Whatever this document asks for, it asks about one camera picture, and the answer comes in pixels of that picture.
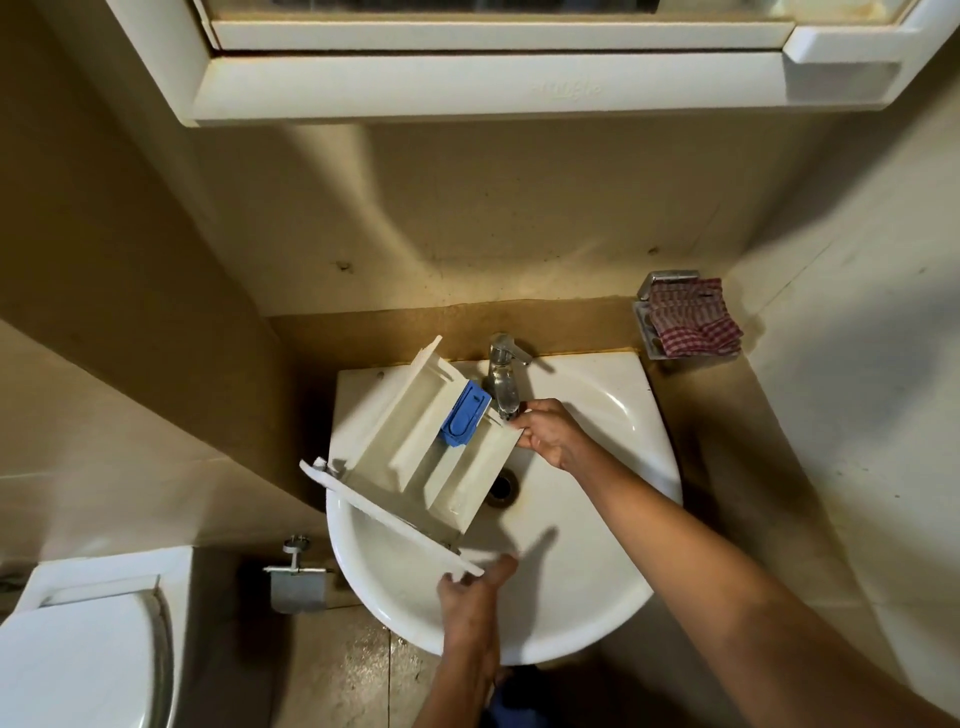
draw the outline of white cabinet frame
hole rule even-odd
[[[219,40],[188,0],[108,4],[167,103],[187,125],[665,109],[881,108],[900,95],[960,26],[960,0],[918,0],[899,24],[800,26],[790,30],[781,49],[764,51],[736,50],[735,34],[727,50],[663,50],[666,43],[684,48],[674,27],[666,29],[673,40],[658,44],[656,38],[668,36],[652,34],[644,46],[654,48],[649,52],[232,56],[211,47],[211,40]],[[709,30],[702,25],[692,24],[688,37],[702,37],[697,34]],[[757,25],[773,28],[764,31],[768,34],[775,26],[783,30],[782,23]]]

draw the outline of sink drain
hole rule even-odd
[[[520,484],[516,480],[516,475],[504,468],[493,481],[484,502],[491,508],[506,508],[513,505],[519,495]]]

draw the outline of toilet seat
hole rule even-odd
[[[9,725],[166,725],[173,661],[154,591],[14,612],[0,625],[0,656]]]

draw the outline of red checkered cloth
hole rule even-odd
[[[727,312],[720,279],[655,282],[650,288],[650,321],[663,352],[671,358],[740,351],[743,331]]]

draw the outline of white ceramic sink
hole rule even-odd
[[[479,379],[487,363],[455,366]],[[350,459],[401,385],[404,369],[340,373],[331,461]],[[516,372],[524,399],[562,401],[604,447],[681,502],[673,450],[634,354],[546,356]],[[477,563],[503,551],[520,554],[520,567],[501,592],[499,616],[503,663],[524,665],[596,642],[652,592],[570,475],[529,450],[515,449],[506,467],[519,480],[519,497],[505,510],[482,506],[463,552]],[[403,639],[440,654],[436,585],[444,567],[330,491],[326,513],[337,561],[367,608]]]

